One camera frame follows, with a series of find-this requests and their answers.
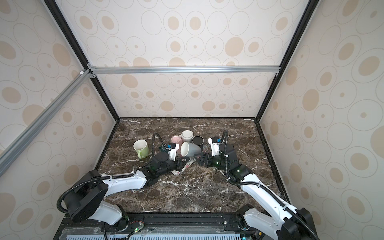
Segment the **grey mug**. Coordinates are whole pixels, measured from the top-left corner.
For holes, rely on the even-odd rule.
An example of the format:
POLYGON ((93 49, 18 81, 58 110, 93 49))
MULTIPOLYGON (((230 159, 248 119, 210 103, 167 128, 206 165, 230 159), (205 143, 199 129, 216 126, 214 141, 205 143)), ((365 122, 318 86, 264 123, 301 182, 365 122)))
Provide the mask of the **grey mug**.
POLYGON ((202 152, 201 147, 193 143, 184 142, 181 145, 181 155, 183 157, 193 158, 195 154, 199 154, 201 152, 202 152))

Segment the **light green mug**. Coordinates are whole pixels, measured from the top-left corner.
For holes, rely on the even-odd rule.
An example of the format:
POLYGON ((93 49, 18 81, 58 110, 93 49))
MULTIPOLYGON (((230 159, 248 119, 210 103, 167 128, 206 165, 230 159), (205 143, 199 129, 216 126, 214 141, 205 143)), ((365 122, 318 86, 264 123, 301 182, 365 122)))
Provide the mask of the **light green mug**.
POLYGON ((137 140, 133 147, 139 159, 143 159, 149 156, 149 147, 146 140, 137 140))

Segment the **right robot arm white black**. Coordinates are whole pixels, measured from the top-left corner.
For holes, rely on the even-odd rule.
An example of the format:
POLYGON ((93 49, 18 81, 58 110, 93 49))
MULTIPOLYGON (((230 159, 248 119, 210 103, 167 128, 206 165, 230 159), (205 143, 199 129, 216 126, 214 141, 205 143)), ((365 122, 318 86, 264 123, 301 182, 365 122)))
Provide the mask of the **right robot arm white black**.
POLYGON ((319 238, 310 212, 297 209, 273 193, 250 168, 239 162, 233 145, 222 144, 214 153, 199 153, 194 157, 202 167, 223 170, 229 184, 242 189, 267 211, 263 214, 255 208, 242 208, 240 218, 247 228, 255 228, 273 240, 319 238))

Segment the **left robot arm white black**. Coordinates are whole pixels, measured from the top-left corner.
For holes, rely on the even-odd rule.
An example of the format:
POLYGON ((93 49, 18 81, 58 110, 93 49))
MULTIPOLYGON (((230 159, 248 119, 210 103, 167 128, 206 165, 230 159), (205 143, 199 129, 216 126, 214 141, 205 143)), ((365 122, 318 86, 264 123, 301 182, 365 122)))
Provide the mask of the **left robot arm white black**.
POLYGON ((162 175, 182 171, 189 157, 170 159, 159 152, 142 168, 120 175, 100 175, 90 171, 57 200, 57 209, 68 214, 74 223, 96 220, 116 225, 126 216, 124 209, 104 201, 105 197, 128 190, 139 190, 156 184, 162 175))

